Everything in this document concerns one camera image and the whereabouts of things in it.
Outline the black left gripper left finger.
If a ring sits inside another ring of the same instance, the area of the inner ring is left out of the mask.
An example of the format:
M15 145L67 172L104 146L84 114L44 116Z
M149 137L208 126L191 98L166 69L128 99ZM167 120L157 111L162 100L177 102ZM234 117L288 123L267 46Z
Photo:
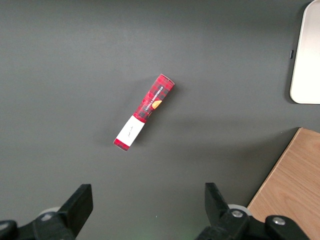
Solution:
M45 210L26 225L0 222L2 240L75 240L93 211L91 184L81 184L58 208Z

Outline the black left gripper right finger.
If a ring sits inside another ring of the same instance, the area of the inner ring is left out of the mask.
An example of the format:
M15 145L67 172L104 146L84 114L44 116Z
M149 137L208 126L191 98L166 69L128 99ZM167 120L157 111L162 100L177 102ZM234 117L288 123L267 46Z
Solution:
M269 215L264 222L255 219L248 209L227 204L215 183L206 183L205 212L210 226L198 240L308 240L309 237L291 218Z

